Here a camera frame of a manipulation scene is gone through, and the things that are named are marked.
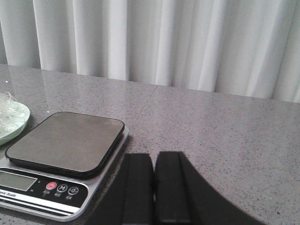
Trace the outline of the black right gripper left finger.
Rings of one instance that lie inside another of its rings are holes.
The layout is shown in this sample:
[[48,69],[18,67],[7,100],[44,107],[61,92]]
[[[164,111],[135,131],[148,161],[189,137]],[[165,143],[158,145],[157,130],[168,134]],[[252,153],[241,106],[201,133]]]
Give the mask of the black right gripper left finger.
[[149,154],[126,154],[88,225],[153,224],[153,167]]

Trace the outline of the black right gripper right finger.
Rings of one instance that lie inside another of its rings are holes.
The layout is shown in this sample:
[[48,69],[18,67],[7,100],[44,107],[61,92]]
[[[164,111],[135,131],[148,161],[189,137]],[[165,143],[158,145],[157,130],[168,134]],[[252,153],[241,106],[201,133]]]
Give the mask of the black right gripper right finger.
[[155,166],[157,225],[260,225],[225,199],[183,152],[162,151]]

